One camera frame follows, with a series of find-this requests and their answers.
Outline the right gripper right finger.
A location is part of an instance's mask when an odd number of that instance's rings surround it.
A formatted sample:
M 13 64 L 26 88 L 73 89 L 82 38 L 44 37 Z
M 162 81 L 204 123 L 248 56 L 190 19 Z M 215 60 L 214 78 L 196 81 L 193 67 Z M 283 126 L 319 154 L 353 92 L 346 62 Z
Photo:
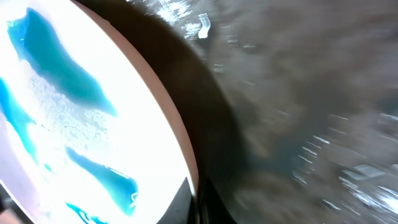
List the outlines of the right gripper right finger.
M 199 186 L 198 212 L 199 224 L 237 224 L 210 179 Z

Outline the white plate being scrubbed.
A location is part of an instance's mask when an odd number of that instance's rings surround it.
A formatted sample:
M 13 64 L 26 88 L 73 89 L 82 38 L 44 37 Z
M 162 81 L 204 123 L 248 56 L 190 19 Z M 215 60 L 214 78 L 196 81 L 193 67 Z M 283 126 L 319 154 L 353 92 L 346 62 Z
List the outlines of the white plate being scrubbed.
M 1 222 L 157 223 L 198 170 L 151 66 L 76 1 L 1 2 Z

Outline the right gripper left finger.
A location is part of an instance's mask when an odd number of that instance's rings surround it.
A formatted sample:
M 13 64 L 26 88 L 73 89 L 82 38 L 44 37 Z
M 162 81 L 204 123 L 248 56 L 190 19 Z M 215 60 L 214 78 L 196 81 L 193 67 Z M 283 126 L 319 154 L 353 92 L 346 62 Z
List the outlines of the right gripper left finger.
M 187 179 L 157 224 L 196 224 L 194 199 Z

